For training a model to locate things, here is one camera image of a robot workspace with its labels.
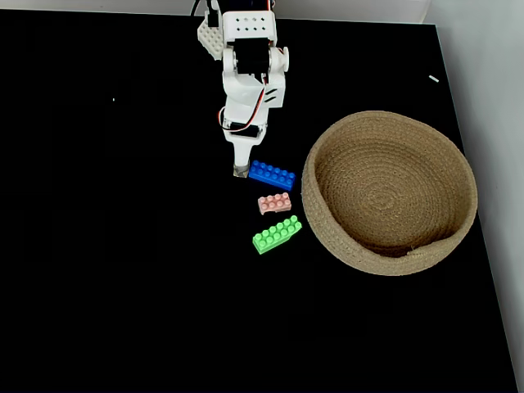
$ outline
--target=red wire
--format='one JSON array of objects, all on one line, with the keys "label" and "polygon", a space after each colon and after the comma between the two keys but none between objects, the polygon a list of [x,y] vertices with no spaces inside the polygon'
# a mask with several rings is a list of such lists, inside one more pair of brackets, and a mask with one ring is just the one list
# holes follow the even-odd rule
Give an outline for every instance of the red wire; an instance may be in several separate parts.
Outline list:
[{"label": "red wire", "polygon": [[251,115],[251,118],[247,121],[247,123],[239,129],[226,129],[225,127],[222,127],[222,122],[220,119],[220,113],[222,112],[222,110],[220,110],[218,113],[218,118],[219,118],[220,127],[222,127],[222,129],[225,129],[226,131],[237,132],[237,131],[242,131],[244,129],[247,129],[251,125],[251,123],[253,122],[253,120],[256,117],[256,114],[259,111],[260,105],[262,104],[262,100],[264,98],[265,85],[267,84],[267,81],[265,78],[264,78],[264,81],[265,81],[265,84],[264,84],[264,88],[262,89],[262,92],[260,92],[259,101],[256,103],[255,110],[253,111],[253,114]]}]

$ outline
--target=green lego brick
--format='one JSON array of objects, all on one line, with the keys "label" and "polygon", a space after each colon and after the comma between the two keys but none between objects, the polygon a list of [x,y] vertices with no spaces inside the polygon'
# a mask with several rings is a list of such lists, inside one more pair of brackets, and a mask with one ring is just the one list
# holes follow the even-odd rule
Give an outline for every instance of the green lego brick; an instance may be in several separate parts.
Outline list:
[{"label": "green lego brick", "polygon": [[253,237],[253,244],[259,254],[264,254],[266,251],[287,242],[300,228],[302,228],[302,224],[295,215],[292,215],[290,219],[284,219],[276,226],[266,229],[262,233],[257,233]]}]

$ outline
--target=blue lego brick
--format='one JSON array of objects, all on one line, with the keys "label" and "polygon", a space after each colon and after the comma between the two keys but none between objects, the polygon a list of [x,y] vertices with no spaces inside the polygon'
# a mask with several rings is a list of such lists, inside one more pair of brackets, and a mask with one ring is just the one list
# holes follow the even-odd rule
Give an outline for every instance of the blue lego brick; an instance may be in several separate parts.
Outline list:
[{"label": "blue lego brick", "polygon": [[288,191],[291,191],[296,179],[292,172],[274,168],[272,165],[259,161],[253,161],[249,169],[249,177]]}]

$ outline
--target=jute basket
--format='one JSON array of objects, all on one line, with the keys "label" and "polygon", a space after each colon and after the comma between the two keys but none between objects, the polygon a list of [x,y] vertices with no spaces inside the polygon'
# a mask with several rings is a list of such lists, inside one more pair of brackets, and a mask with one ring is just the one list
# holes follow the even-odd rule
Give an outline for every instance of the jute basket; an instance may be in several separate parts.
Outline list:
[{"label": "jute basket", "polygon": [[339,260],[368,273],[427,269],[464,239],[477,186],[444,135],[390,112],[361,112],[314,144],[302,178],[305,216]]}]

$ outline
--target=small white object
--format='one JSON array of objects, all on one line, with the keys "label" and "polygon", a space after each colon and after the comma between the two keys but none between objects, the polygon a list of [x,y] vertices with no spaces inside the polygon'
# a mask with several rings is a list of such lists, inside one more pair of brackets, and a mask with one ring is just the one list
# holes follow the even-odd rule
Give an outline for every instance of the small white object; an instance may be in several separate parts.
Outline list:
[{"label": "small white object", "polygon": [[198,41],[207,49],[215,60],[222,60],[224,51],[224,36],[220,27],[209,27],[207,25],[207,16],[202,21],[197,31]]},{"label": "small white object", "polygon": [[273,11],[230,11],[222,16],[224,38],[267,38],[277,44],[277,23]]}]

